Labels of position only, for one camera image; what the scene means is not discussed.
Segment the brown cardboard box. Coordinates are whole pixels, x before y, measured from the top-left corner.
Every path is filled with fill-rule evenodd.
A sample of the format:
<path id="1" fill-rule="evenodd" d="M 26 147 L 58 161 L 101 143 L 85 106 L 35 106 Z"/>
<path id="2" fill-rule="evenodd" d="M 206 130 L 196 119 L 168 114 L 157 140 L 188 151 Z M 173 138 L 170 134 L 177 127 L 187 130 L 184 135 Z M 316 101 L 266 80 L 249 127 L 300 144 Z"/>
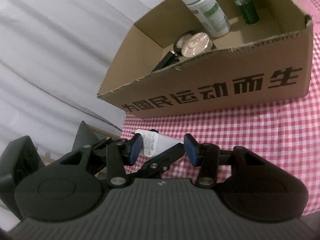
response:
<path id="1" fill-rule="evenodd" d="M 232 0 L 217 0 L 231 31 L 214 48 L 161 70 L 178 38 L 203 26 L 182 0 L 165 0 L 134 23 L 98 98 L 139 118 L 256 105 L 306 96 L 313 21 L 302 0 L 253 0 L 259 22 L 247 25 Z"/>

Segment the black small bottle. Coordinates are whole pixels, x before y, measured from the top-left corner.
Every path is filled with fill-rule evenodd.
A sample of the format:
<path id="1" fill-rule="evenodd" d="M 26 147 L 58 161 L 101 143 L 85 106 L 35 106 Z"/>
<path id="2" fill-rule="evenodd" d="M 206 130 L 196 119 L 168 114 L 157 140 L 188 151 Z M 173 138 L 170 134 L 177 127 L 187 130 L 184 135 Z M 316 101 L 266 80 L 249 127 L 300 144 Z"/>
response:
<path id="1" fill-rule="evenodd" d="M 171 50 L 163 57 L 163 59 L 152 70 L 152 72 L 158 71 L 158 70 L 163 69 L 163 68 L 170 66 L 172 64 L 176 64 L 179 61 L 180 60 L 179 60 L 177 54 L 173 50 Z"/>

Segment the white tube packet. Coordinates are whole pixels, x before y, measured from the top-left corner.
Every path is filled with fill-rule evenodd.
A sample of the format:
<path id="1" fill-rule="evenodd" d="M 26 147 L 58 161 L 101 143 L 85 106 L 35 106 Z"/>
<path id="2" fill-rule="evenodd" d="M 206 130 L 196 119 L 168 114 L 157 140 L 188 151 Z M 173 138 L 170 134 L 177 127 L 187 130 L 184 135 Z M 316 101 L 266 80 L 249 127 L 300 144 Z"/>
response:
<path id="1" fill-rule="evenodd" d="M 147 131 L 143 129 L 137 129 L 135 133 L 139 133 L 143 138 L 143 147 L 140 151 L 140 155 L 148 158 L 153 158 L 172 146 L 182 143 L 182 140 L 169 137 L 167 135 L 160 134 L 154 131 Z"/>

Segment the gold ridged round lid jar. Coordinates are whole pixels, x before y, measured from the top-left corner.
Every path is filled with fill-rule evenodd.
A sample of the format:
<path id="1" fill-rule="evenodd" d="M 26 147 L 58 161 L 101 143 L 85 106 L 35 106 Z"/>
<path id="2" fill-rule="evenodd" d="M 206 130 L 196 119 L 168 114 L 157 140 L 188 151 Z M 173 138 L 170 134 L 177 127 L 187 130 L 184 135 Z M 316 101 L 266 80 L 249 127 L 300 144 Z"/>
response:
<path id="1" fill-rule="evenodd" d="M 181 49 L 183 57 L 192 58 L 213 48 L 213 42 L 207 33 L 200 32 L 187 39 Z"/>

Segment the dropper bottle with cork collar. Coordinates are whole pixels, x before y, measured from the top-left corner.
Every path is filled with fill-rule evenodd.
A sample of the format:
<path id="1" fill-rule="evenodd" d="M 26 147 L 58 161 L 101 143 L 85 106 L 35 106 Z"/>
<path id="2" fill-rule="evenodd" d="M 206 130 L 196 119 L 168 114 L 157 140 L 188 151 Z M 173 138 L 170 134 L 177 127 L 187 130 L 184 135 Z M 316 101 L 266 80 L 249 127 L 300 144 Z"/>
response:
<path id="1" fill-rule="evenodd" d="M 234 0 L 247 25 L 253 25 L 260 20 L 257 10 L 252 0 Z"/>

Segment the white bed sheet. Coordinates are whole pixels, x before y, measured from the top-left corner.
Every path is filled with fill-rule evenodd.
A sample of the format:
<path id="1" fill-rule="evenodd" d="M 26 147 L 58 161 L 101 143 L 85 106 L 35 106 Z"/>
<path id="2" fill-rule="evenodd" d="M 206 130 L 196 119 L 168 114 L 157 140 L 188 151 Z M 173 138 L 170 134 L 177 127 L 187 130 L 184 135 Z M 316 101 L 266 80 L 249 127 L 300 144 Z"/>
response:
<path id="1" fill-rule="evenodd" d="M 1 148 L 72 148 L 82 121 L 120 135 L 125 112 L 97 92 L 132 25 L 164 0 L 1 0 Z"/>

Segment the pink checkered tablecloth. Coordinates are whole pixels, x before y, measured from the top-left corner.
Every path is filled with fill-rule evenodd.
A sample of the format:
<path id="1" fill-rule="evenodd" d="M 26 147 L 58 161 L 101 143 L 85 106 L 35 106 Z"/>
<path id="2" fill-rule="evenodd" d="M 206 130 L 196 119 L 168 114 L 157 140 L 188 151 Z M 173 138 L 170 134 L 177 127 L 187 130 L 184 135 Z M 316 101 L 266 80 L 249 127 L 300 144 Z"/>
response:
<path id="1" fill-rule="evenodd" d="M 319 35 L 313 32 L 312 68 L 306 96 L 180 115 L 139 118 L 129 114 L 123 135 L 157 129 L 183 139 L 190 133 L 200 142 L 221 148 L 235 145 L 279 166 L 300 179 L 309 198 L 303 212 L 319 210 Z"/>

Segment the white cap medicine bottle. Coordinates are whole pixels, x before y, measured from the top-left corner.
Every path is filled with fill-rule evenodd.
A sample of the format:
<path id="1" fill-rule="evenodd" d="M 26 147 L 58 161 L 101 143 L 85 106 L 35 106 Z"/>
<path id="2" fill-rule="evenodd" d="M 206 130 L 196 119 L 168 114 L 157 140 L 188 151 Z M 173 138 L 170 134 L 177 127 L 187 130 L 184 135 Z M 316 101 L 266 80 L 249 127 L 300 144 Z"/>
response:
<path id="1" fill-rule="evenodd" d="M 216 0 L 182 0 L 213 38 L 226 35 L 231 25 Z"/>

